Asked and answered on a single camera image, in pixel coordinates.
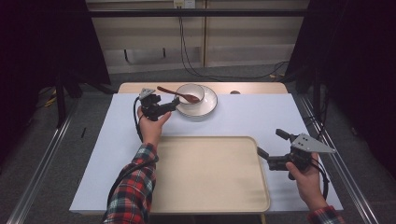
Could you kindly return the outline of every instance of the person's right hand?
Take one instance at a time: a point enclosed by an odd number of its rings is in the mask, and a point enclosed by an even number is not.
[[[312,158],[318,160],[318,153],[312,153]],[[320,191],[318,169],[309,166],[306,171],[300,172],[292,162],[287,162],[286,167],[296,179],[300,197],[306,203],[309,210],[315,211],[328,206]]]
[[[137,109],[137,115],[139,116],[140,132],[143,136],[143,144],[150,143],[155,147],[160,142],[160,137],[163,132],[163,125],[171,117],[171,112],[167,112],[157,121],[152,121],[143,115],[142,109],[139,106]]]

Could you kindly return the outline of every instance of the wire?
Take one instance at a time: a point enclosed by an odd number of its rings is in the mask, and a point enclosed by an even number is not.
[[[158,158],[158,156],[156,155],[155,158],[154,158],[154,160],[145,161],[145,162],[143,162],[143,163],[137,164],[136,166],[134,166],[134,167],[132,167],[131,169],[127,170],[127,171],[125,172],[124,175],[119,175],[119,177],[116,179],[116,181],[114,182],[113,186],[111,187],[110,192],[108,193],[108,196],[107,196],[107,207],[108,207],[108,206],[110,205],[110,203],[111,203],[111,198],[113,197],[113,194],[114,194],[114,192],[116,191],[116,188],[119,186],[119,184],[121,183],[121,181],[122,181],[127,175],[130,175],[131,173],[133,173],[133,172],[135,172],[135,171],[137,171],[137,170],[139,170],[139,169],[142,169],[142,168],[144,168],[144,167],[146,167],[146,166],[149,166],[149,165],[151,165],[152,163],[155,163],[155,162],[157,162],[157,161],[159,161],[159,160],[160,160],[160,158]],[[107,212],[105,212],[105,213],[103,214],[102,220],[106,220],[106,215],[107,215]]]
[[[322,119],[322,122],[321,122],[320,129],[319,129],[319,132],[318,132],[317,140],[323,134],[324,127],[325,127],[325,124],[326,124],[326,118],[327,118],[327,110],[328,110],[328,107],[329,107],[329,100],[330,100],[329,90],[326,88],[325,92],[326,93],[325,93],[324,102],[323,102],[323,106],[324,106],[324,108],[323,108],[324,112],[323,113],[324,114],[323,114],[323,119]]]
[[[136,132],[137,132],[137,135],[139,135],[140,141],[143,142],[143,135],[142,135],[142,132],[140,131],[140,125],[139,125],[140,119],[142,117],[139,118],[139,122],[137,122],[137,117],[136,117],[136,113],[137,113],[136,103],[138,100],[139,100],[139,97],[136,97],[136,99],[134,99],[134,126],[136,127]]]
[[[186,69],[186,71],[195,76],[195,77],[206,77],[206,78],[210,78],[219,82],[222,82],[223,80],[219,79],[219,77],[221,78],[241,78],[241,79],[258,79],[258,78],[263,78],[263,77],[269,77],[271,76],[273,73],[276,73],[277,70],[279,70],[284,64],[289,63],[289,61],[285,61],[285,62],[280,62],[274,65],[274,70],[271,71],[268,74],[264,74],[262,76],[258,76],[258,77],[234,77],[234,76],[204,76],[201,75],[200,73],[198,73],[191,65],[190,63],[190,58],[189,58],[189,54],[187,53],[187,48],[186,48],[186,41],[184,38],[184,25],[183,25],[183,19],[181,17],[178,18],[178,22],[179,22],[179,30],[180,30],[180,55],[181,55],[181,61],[183,63],[184,68]],[[187,63],[190,67],[187,68],[185,62],[184,62],[184,54],[186,54],[186,59],[187,59]]]
[[[329,192],[329,182],[330,182],[330,180],[329,180],[329,178],[327,178],[326,170],[324,169],[324,166],[322,164],[320,164],[320,162],[315,160],[314,158],[311,158],[311,160],[318,163],[318,165],[316,165],[313,162],[310,162],[311,166],[315,167],[322,174],[322,177],[323,177],[323,193],[322,194],[323,194],[324,200],[326,200],[327,199],[327,194]]]
[[[190,58],[189,58],[189,54],[187,53],[187,48],[186,48],[186,40],[184,39],[184,26],[183,26],[183,19],[181,17],[178,18],[178,23],[179,23],[179,29],[180,29],[180,55],[181,55],[181,61],[183,63],[184,68],[186,69],[186,71],[196,77],[207,77],[216,81],[221,82],[220,79],[217,78],[213,78],[211,76],[203,76],[201,74],[199,74],[197,71],[195,71],[195,69],[192,67],[191,63],[190,63]],[[187,62],[190,66],[190,69],[192,71],[190,71],[187,67],[186,64],[184,63],[184,56],[183,56],[183,50],[184,53],[186,54],[186,58],[187,58]]]

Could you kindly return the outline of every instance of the plaid shirt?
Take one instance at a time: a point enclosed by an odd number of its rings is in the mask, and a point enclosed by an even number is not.
[[[342,224],[345,223],[334,207],[328,206],[311,212],[307,217],[311,224]]]
[[[132,162],[120,172],[120,176],[138,164],[154,160],[157,149],[153,145],[142,145]],[[114,191],[105,213],[104,223],[148,223],[152,191],[155,186],[155,163],[144,166],[122,179]]]

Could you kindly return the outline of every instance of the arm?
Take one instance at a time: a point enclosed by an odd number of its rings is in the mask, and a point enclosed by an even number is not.
[[[143,162],[153,161],[157,156],[162,127],[171,113],[163,115],[158,121],[142,117],[139,121],[143,144],[134,159],[126,165],[119,176]],[[105,213],[104,223],[147,223],[151,208],[152,191],[155,187],[155,163],[150,163],[125,176],[117,186]]]
[[[312,153],[312,158],[318,160],[318,153]],[[345,223],[323,198],[320,191],[319,171],[316,168],[309,166],[306,171],[300,172],[292,162],[286,163],[286,167],[296,179],[300,197],[311,211],[307,217],[310,223]]]

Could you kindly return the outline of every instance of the tray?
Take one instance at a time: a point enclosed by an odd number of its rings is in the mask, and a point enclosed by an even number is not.
[[[256,141],[166,136],[158,146],[151,214],[259,214],[270,200]]]

